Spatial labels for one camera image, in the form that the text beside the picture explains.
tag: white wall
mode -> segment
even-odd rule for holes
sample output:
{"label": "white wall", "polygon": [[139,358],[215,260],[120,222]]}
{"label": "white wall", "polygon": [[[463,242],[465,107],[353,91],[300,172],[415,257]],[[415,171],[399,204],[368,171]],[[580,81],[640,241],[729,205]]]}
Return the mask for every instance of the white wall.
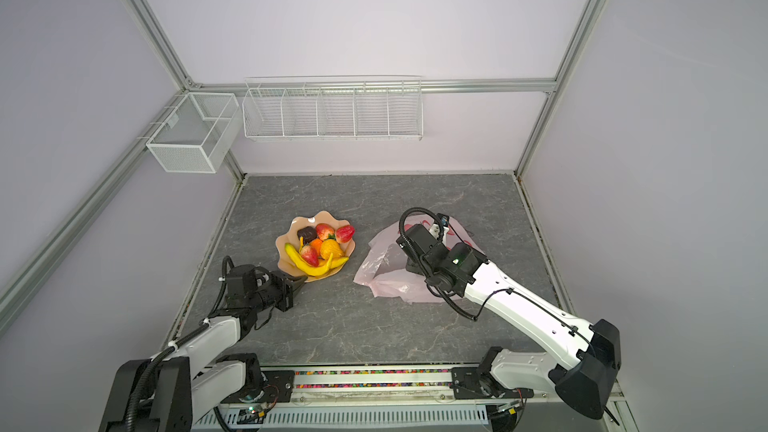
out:
{"label": "white wall", "polygon": [[764,430],[768,6],[610,0],[524,183],[643,431]]}
{"label": "white wall", "polygon": [[98,428],[118,367],[170,330],[233,184],[146,155],[0,338],[4,430]]}
{"label": "white wall", "polygon": [[0,287],[175,93],[120,0],[0,0]]}
{"label": "white wall", "polygon": [[253,142],[233,150],[248,173],[513,170],[543,92],[425,94],[422,140]]}
{"label": "white wall", "polygon": [[552,77],[586,0],[148,0],[198,82]]}

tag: white mesh basket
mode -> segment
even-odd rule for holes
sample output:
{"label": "white mesh basket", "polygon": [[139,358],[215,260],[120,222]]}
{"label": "white mesh basket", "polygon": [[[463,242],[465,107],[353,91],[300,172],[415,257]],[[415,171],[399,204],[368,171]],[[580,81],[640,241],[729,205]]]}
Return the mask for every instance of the white mesh basket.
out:
{"label": "white mesh basket", "polygon": [[253,140],[421,139],[418,81],[266,83],[248,79],[245,136]]}
{"label": "white mesh basket", "polygon": [[241,113],[234,94],[188,92],[147,148],[166,172],[216,173],[240,131]]}

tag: wire basket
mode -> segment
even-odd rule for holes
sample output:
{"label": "wire basket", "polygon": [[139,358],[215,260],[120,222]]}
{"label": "wire basket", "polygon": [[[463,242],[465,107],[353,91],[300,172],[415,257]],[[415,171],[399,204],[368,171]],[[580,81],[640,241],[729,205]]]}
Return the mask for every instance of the wire basket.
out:
{"label": "wire basket", "polygon": [[213,174],[240,131],[232,93],[188,92],[147,141],[166,172]]}
{"label": "wire basket", "polygon": [[253,140],[421,139],[421,84],[247,79],[245,136]]}

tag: pink plastic bag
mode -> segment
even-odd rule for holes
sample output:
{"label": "pink plastic bag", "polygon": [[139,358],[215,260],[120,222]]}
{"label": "pink plastic bag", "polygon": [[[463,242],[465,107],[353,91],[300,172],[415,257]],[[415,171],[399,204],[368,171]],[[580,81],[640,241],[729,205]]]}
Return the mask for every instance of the pink plastic bag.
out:
{"label": "pink plastic bag", "polygon": [[[421,223],[429,229],[434,220],[428,215],[410,216],[406,219],[406,230],[414,224]],[[455,229],[467,243],[480,252],[480,248],[469,237],[467,231],[454,218],[451,218],[450,229]],[[446,245],[452,248],[460,241],[453,230],[446,235]],[[413,302],[442,302],[427,290],[424,277],[406,270],[406,254],[395,243],[400,236],[397,223],[385,228],[368,242],[371,251],[362,262],[355,274],[355,283],[367,285],[374,297],[400,297],[412,304]]]}

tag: scalloped bowl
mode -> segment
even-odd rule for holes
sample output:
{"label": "scalloped bowl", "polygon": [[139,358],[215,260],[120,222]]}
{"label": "scalloped bowl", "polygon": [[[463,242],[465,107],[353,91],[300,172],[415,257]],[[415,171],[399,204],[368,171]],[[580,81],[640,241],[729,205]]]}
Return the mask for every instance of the scalloped bowl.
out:
{"label": "scalloped bowl", "polygon": [[[314,217],[294,218],[293,222],[290,224],[290,228],[288,229],[288,232],[279,236],[275,240],[275,246],[277,247],[277,251],[280,254],[280,261],[277,263],[277,267],[281,271],[287,274],[291,274],[294,277],[308,277],[308,279],[306,280],[307,282],[314,282],[314,281],[319,281],[322,278],[330,277],[331,275],[340,271],[342,267],[344,267],[345,264],[342,264],[339,267],[332,268],[331,270],[328,271],[327,274],[313,277],[299,270],[299,268],[295,266],[291,261],[291,259],[288,257],[288,254],[286,253],[286,244],[291,243],[293,244],[294,247],[299,248],[299,237],[296,235],[296,233],[306,226],[314,227],[317,224],[328,224],[334,229],[338,229],[339,227],[348,226],[350,224],[350,221],[338,220],[334,218],[328,211],[325,211],[325,210],[323,210],[322,212],[318,212],[317,215],[315,215]],[[339,244],[339,245],[341,246],[341,250],[344,251],[344,255],[349,257],[352,255],[352,252],[355,250],[355,239],[353,238],[346,244]]]}

